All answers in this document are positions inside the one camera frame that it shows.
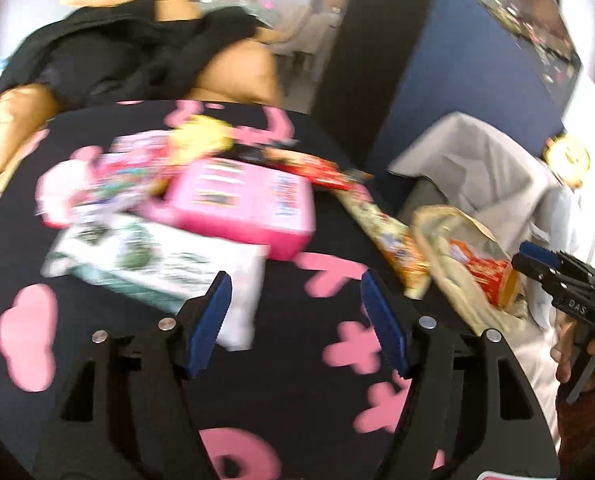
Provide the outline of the red sleeve forearm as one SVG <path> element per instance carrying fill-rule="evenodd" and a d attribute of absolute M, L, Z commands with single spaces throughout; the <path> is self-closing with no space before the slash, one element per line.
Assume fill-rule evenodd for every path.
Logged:
<path fill-rule="evenodd" d="M 559 478 L 595 480 L 595 390 L 568 404 L 560 388 L 555 406 L 561 438 Z"/>

